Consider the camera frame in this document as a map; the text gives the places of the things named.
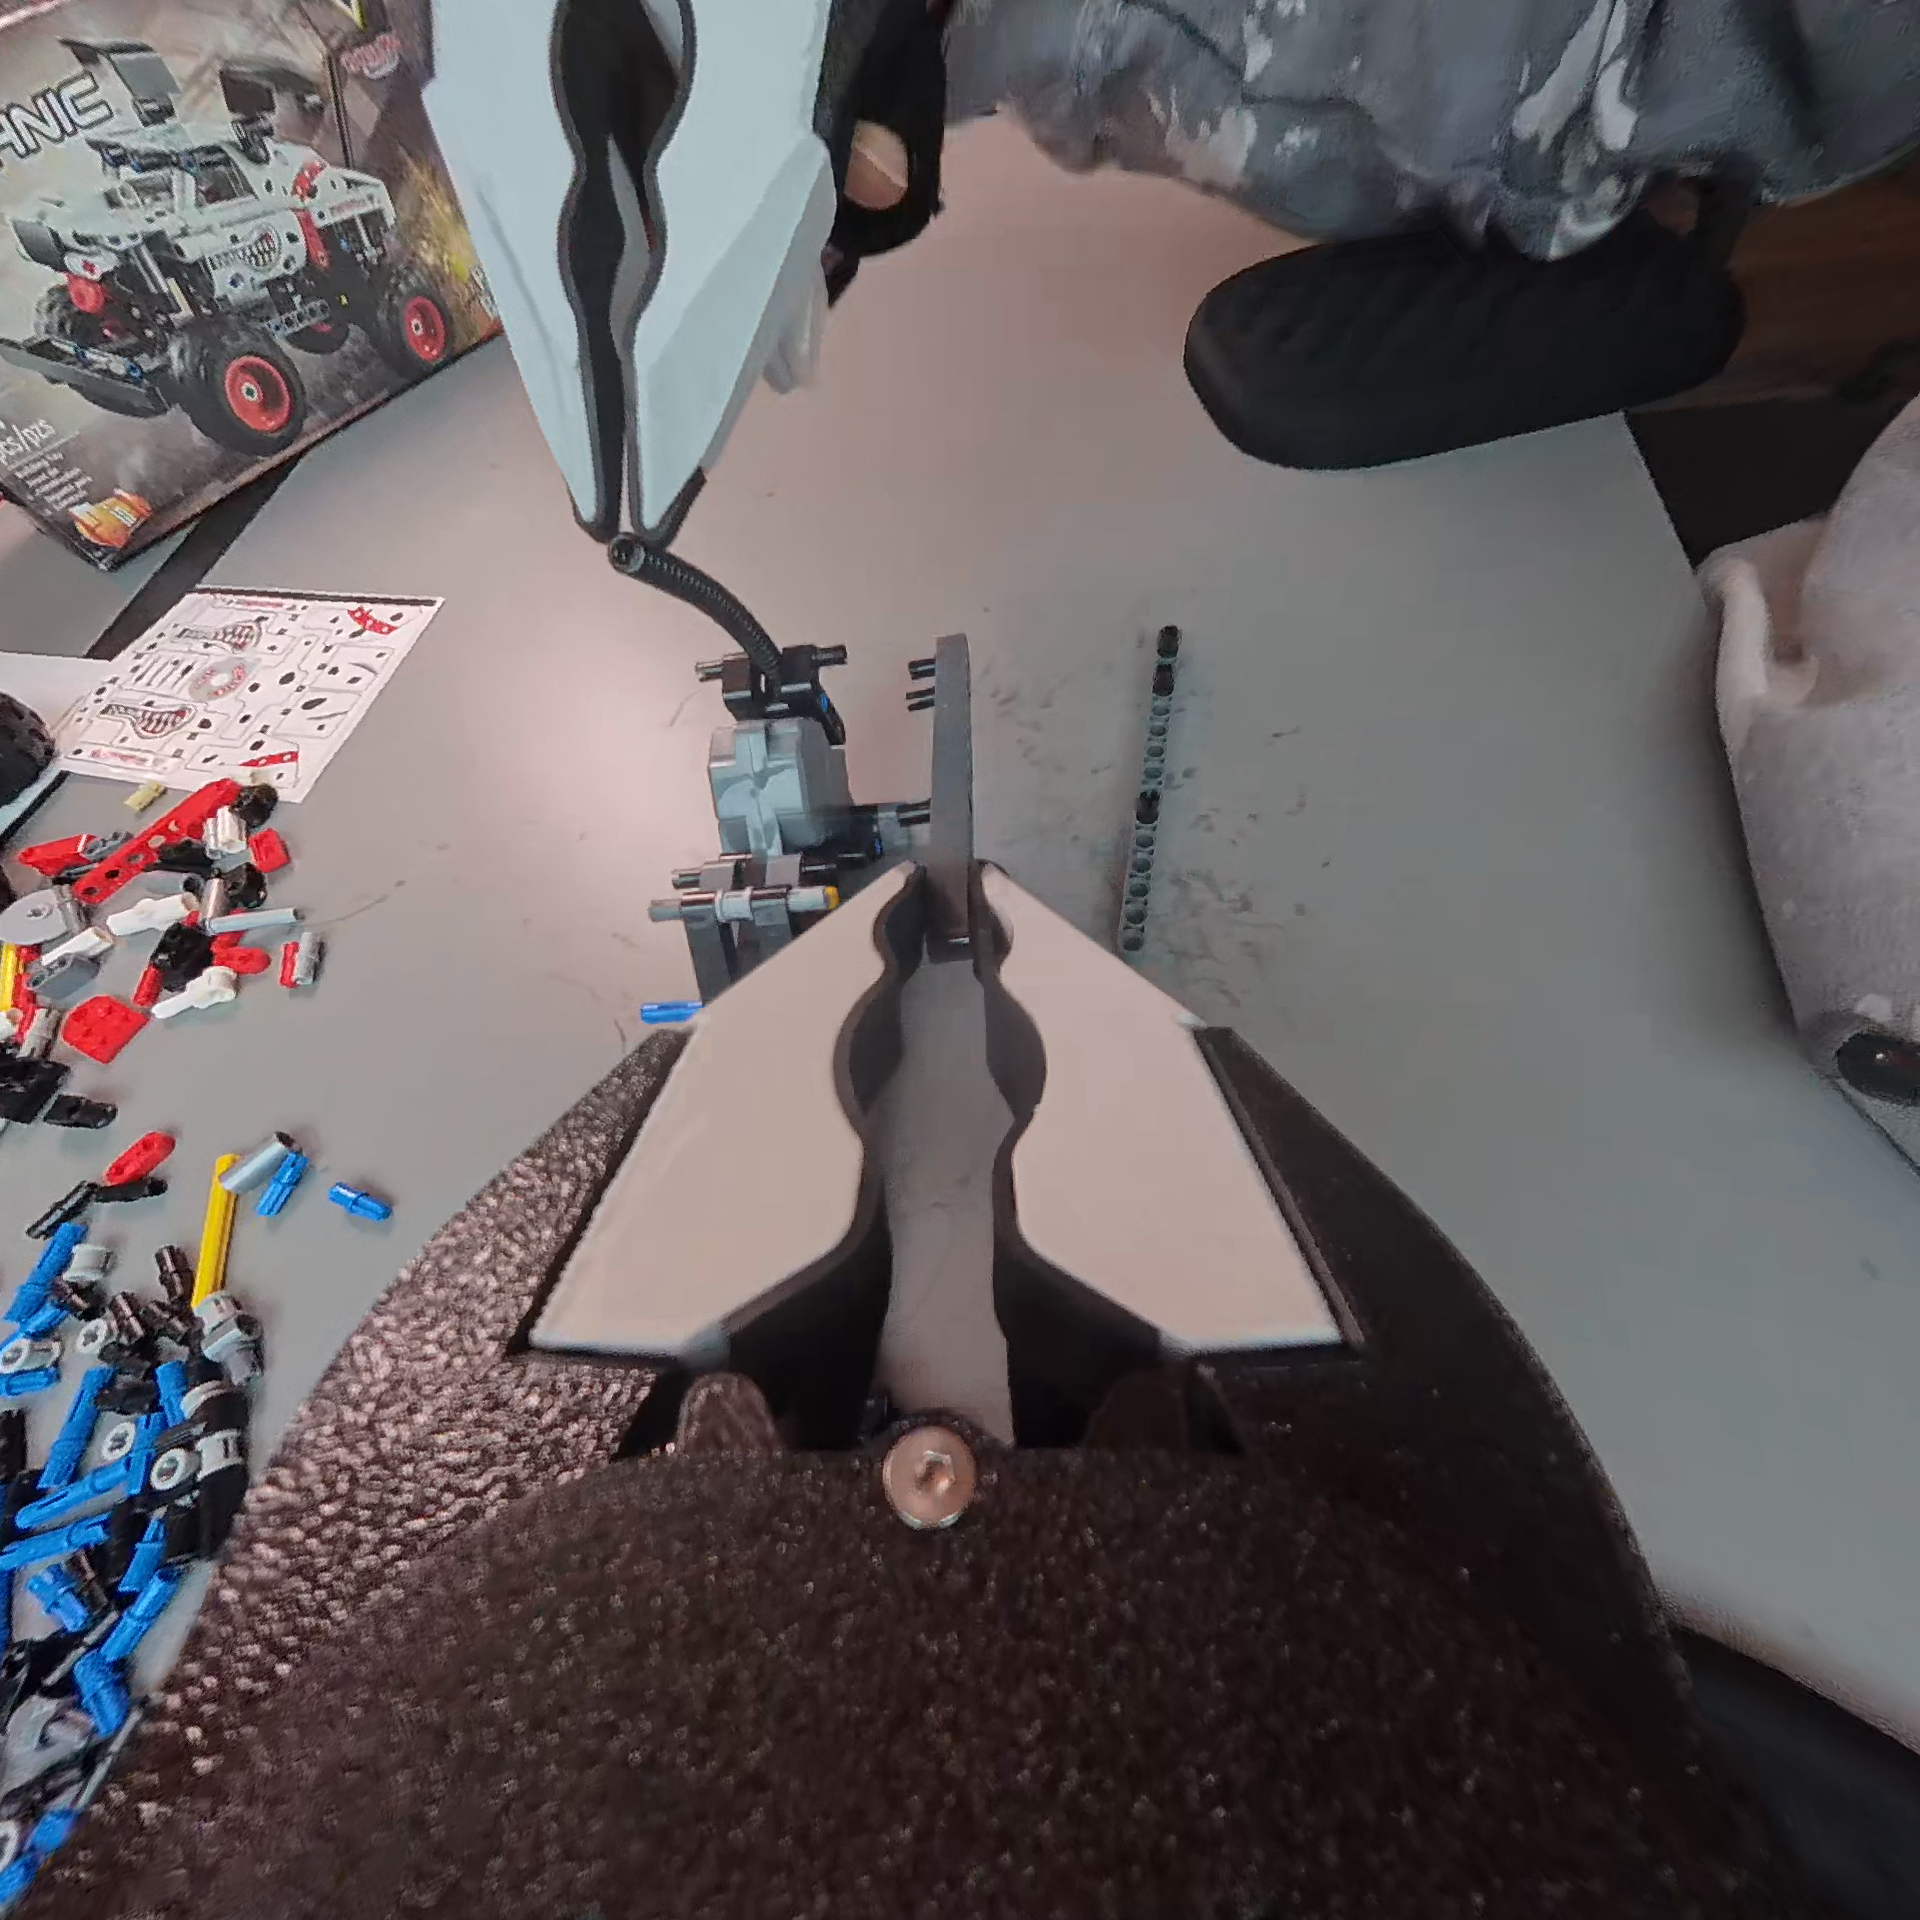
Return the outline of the white sticker sheet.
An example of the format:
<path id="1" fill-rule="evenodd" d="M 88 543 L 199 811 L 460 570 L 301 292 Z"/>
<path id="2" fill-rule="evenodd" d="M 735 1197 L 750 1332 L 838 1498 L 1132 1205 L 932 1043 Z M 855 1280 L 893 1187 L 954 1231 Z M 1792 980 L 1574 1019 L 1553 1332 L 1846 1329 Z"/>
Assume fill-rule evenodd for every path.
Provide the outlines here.
<path id="1" fill-rule="evenodd" d="M 56 769 L 167 794 L 304 801 L 440 612 L 439 596 L 194 591 L 55 728 Z"/>

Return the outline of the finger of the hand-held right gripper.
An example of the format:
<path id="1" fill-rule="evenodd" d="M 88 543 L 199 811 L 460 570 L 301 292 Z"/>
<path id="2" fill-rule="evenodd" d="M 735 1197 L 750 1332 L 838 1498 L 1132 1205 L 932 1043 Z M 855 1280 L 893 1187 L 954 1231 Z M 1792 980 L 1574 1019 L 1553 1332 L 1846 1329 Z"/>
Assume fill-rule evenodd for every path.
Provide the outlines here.
<path id="1" fill-rule="evenodd" d="M 625 528 L 668 538 L 753 381 L 825 305 L 831 165 L 815 131 L 826 3 L 637 4 L 615 113 L 615 389 Z"/>
<path id="2" fill-rule="evenodd" d="M 596 4 L 434 3 L 425 82 L 519 379 L 596 543 L 618 528 L 625 433 L 604 26 Z"/>

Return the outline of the person's grey hoodie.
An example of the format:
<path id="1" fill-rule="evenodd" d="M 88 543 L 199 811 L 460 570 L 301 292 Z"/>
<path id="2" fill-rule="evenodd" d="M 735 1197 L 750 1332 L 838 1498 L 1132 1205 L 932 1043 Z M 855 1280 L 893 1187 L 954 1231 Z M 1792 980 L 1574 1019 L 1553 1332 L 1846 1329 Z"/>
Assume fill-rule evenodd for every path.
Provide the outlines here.
<path id="1" fill-rule="evenodd" d="M 1917 1163 L 1917 1109 L 1836 1075 L 1857 1029 L 1917 1040 L 1917 403 L 1818 516 L 1695 573 L 1744 858 L 1812 1071 Z"/>

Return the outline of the long grey beam with pins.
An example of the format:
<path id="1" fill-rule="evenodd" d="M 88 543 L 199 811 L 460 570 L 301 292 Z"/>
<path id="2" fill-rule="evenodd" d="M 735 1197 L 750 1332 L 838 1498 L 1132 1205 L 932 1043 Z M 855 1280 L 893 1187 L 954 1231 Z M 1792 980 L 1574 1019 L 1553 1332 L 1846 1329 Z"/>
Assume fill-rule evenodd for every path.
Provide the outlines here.
<path id="1" fill-rule="evenodd" d="M 1158 659 L 1157 659 L 1157 640 L 1154 653 L 1150 666 L 1150 681 L 1154 675 Z M 1150 906 L 1154 893 L 1154 877 L 1158 867 L 1158 850 L 1161 837 L 1165 829 L 1167 817 L 1167 764 L 1170 764 L 1170 748 L 1172 735 L 1177 730 L 1180 717 L 1180 691 L 1182 691 L 1182 668 L 1183 668 L 1183 647 L 1177 660 L 1177 687 L 1172 693 L 1170 709 L 1154 712 L 1150 699 L 1150 683 L 1148 683 L 1148 699 L 1145 699 L 1145 717 L 1142 717 L 1142 740 L 1141 740 L 1141 767 L 1137 767 L 1137 783 L 1136 796 L 1142 789 L 1158 789 L 1162 794 L 1158 829 L 1136 833 L 1136 799 L 1132 808 L 1132 824 L 1126 827 L 1126 843 L 1125 843 L 1125 863 L 1120 875 L 1120 906 L 1114 920 L 1114 949 L 1121 962 L 1133 964 L 1145 952 L 1145 928 L 1150 920 Z"/>

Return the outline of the person's right forearm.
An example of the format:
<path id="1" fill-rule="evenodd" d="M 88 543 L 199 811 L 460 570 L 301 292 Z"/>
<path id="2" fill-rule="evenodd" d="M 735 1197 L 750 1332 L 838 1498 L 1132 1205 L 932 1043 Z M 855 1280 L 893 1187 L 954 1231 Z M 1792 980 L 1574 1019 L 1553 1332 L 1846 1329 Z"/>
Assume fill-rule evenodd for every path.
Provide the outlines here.
<path id="1" fill-rule="evenodd" d="M 952 123 L 1161 177 L 1301 237 L 1424 221 L 1581 252 L 1661 179 L 1762 203 L 1914 151 L 1905 3 L 976 3 Z"/>

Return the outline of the long grey perforated beam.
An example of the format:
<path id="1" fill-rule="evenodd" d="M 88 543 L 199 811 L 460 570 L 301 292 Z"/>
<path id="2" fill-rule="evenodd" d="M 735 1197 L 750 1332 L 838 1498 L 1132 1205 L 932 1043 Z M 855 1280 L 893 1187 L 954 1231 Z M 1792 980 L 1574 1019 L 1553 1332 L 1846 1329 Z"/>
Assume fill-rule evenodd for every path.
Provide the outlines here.
<path id="1" fill-rule="evenodd" d="M 973 941 L 970 659 L 962 634 L 934 643 L 930 696 L 926 955 L 951 964 L 969 960 Z"/>

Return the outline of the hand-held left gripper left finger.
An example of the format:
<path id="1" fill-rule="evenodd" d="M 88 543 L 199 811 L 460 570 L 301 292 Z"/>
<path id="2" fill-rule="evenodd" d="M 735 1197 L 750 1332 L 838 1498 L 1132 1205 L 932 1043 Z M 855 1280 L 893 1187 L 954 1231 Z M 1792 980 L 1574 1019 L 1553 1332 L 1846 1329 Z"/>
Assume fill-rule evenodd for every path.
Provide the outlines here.
<path id="1" fill-rule="evenodd" d="M 750 1378 L 793 1445 L 853 1445 L 890 1304 L 880 1107 L 920 962 L 893 867 L 709 1004 L 541 1284 L 528 1356 Z"/>

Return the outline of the pile of blue black pins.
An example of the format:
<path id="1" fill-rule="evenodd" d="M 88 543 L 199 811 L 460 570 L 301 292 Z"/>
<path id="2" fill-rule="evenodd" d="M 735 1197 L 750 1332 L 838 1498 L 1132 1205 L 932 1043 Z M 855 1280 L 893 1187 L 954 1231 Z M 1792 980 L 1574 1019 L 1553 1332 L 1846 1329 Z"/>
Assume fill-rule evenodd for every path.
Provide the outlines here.
<path id="1" fill-rule="evenodd" d="M 148 1132 L 28 1228 L 4 1284 L 2 1893 L 13 1906 L 153 1715 L 153 1642 L 249 1485 L 256 1314 L 189 1308 L 200 1239 L 151 1261 L 106 1213 L 172 1189 Z"/>

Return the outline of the toy truck set box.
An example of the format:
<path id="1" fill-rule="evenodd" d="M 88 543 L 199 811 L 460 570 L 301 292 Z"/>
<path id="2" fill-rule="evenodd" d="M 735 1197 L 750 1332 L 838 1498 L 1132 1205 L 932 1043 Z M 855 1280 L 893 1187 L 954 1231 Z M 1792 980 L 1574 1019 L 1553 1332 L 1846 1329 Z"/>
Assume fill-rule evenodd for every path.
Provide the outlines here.
<path id="1" fill-rule="evenodd" d="M 2 4 L 2 485 L 119 570 L 498 337 L 430 4 Z"/>

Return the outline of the toy truck chassis assembly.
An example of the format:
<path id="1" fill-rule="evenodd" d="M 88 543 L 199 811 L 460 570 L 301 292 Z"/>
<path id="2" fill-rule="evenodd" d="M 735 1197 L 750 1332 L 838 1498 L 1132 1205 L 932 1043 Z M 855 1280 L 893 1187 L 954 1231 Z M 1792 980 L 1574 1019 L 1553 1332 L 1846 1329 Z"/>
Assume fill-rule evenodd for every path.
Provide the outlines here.
<path id="1" fill-rule="evenodd" d="M 726 709 L 705 751 L 716 853 L 674 871 L 668 893 L 648 906 L 652 921 L 678 925 L 686 940 L 694 1000 L 657 1004 L 641 1019 L 693 1019 L 897 863 L 920 873 L 926 955 L 927 796 L 855 799 L 848 728 L 825 683 L 848 650 L 777 647 L 729 587 L 662 545 L 616 535 L 607 560 L 624 578 L 705 616 L 732 644 L 694 669 Z"/>

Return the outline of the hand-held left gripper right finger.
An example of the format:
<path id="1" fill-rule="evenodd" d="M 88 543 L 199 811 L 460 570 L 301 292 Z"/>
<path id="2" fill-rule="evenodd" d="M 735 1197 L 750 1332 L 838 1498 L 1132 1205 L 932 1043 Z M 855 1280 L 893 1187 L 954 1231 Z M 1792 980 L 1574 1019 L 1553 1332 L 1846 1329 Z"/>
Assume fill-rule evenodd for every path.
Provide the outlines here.
<path id="1" fill-rule="evenodd" d="M 1205 1026 L 999 867 L 970 877 L 991 1308 L 1020 1445 L 1074 1445 L 1129 1377 L 1340 1351 L 1340 1309 Z"/>

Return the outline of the yellow axle rod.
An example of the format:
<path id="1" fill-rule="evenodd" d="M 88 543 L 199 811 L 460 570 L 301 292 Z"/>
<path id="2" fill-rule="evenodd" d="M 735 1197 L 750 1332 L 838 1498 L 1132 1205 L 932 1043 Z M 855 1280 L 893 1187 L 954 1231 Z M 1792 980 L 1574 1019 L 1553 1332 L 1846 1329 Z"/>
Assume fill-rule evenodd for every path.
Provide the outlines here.
<path id="1" fill-rule="evenodd" d="M 228 1187 L 228 1177 L 232 1175 L 237 1163 L 239 1157 L 228 1153 L 216 1157 L 209 1169 L 208 1197 L 204 1207 L 199 1250 L 194 1261 L 194 1282 L 189 1291 L 189 1308 L 194 1313 L 225 1284 L 225 1267 L 237 1205 L 237 1195 Z"/>

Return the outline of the pile of toy brick pieces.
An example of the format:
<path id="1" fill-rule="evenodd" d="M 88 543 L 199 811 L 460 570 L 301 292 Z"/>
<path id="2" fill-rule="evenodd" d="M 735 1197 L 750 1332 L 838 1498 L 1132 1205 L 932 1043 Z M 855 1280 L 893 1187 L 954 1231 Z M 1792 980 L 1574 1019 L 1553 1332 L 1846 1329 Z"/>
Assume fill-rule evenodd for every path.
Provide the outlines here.
<path id="1" fill-rule="evenodd" d="M 292 869 L 281 791 L 249 769 L 167 801 L 129 833 L 4 849 L 2 1124 L 102 1130 L 68 1089 L 145 1031 L 237 1001 L 252 978 L 317 987 L 328 940 L 277 897 Z"/>

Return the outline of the person's right hand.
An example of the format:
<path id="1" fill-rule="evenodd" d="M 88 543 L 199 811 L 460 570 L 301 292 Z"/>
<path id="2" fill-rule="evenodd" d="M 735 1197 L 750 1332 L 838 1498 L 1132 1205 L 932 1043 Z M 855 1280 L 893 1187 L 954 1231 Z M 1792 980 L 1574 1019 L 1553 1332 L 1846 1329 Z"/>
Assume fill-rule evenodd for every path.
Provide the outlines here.
<path id="1" fill-rule="evenodd" d="M 829 9 L 814 115 L 836 194 L 823 248 L 826 305 L 866 259 L 914 242 L 943 207 L 949 12 L 927 3 Z"/>

